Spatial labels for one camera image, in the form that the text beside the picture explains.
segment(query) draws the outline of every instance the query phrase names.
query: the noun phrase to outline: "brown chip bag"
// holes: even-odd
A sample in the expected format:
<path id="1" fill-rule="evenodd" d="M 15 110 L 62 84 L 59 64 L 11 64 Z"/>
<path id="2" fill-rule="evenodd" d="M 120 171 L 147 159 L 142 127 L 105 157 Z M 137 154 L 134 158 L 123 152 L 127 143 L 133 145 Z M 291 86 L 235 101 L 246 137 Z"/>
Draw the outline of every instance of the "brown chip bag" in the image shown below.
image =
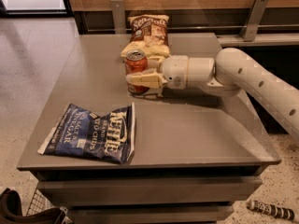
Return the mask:
<path id="1" fill-rule="evenodd" d="M 146 56 L 170 55 L 167 38 L 168 17 L 165 15 L 142 15 L 129 17 L 132 29 L 130 44 L 121 52 L 125 57 L 131 49 L 141 49 Z"/>

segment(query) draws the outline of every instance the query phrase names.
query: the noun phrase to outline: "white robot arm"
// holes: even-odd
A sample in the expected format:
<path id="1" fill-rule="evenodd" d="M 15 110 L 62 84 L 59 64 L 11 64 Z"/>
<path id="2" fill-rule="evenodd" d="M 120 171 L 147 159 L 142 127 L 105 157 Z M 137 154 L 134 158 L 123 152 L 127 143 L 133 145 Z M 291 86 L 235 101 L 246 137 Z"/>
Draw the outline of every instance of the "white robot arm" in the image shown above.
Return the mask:
<path id="1" fill-rule="evenodd" d="M 237 95 L 243 89 L 299 142 L 299 90 L 265 70 L 239 49 L 223 49 L 213 58 L 171 56 L 160 71 L 127 76 L 133 85 L 150 88 L 195 87 L 216 96 Z"/>

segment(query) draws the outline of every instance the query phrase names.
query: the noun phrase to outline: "floor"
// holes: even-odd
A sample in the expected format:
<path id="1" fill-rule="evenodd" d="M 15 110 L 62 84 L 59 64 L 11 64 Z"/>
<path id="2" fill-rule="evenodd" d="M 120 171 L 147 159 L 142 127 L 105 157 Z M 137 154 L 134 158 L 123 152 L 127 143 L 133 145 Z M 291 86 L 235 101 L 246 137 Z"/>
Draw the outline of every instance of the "floor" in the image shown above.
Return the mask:
<path id="1" fill-rule="evenodd" d="M 16 189 L 24 214 L 36 179 L 16 165 L 77 39 L 72 18 L 0 20 L 0 191 Z M 299 210 L 299 144 L 287 134 L 270 138 L 282 163 L 263 172 L 263 185 L 249 198 Z M 234 210 L 219 224 L 290 223 L 253 213 L 246 202 Z"/>

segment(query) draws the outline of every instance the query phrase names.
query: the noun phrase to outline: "red soda can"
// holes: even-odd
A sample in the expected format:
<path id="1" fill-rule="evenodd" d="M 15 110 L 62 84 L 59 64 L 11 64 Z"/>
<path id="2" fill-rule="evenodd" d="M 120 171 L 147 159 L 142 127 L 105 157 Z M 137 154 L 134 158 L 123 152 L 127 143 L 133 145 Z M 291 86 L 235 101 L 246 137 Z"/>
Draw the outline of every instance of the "red soda can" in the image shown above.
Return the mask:
<path id="1" fill-rule="evenodd" d="M 146 54 L 140 49 L 132 49 L 125 56 L 125 71 L 126 75 L 135 72 L 141 72 L 148 68 L 148 59 Z M 134 86 L 129 83 L 128 91 L 132 94 L 141 94 L 149 90 L 149 87 Z"/>

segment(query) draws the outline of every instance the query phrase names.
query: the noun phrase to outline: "kettle chips bag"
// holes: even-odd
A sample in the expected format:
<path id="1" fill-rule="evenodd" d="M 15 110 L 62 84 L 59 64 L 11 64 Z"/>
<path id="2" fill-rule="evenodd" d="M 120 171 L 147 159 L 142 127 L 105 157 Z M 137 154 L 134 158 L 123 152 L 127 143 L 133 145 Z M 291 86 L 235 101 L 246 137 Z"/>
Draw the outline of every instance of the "kettle chips bag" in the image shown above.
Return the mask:
<path id="1" fill-rule="evenodd" d="M 134 151 L 134 135 L 134 104 L 103 117 L 70 104 L 37 152 L 124 163 Z"/>

